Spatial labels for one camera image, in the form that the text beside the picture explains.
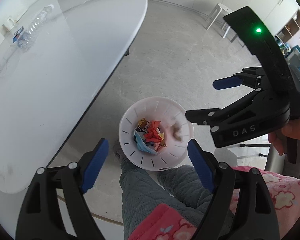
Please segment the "person's right hand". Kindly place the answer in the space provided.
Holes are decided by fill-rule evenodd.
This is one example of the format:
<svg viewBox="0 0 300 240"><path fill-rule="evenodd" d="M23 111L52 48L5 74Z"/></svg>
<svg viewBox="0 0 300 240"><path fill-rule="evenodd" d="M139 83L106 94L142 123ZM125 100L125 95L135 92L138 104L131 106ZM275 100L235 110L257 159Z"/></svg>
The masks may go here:
<svg viewBox="0 0 300 240"><path fill-rule="evenodd" d="M281 129L281 132L286 137L300 140L300 119L290 120L289 123ZM284 154L283 143L275 132L268 134L268 141L274 146L279 155Z"/></svg>

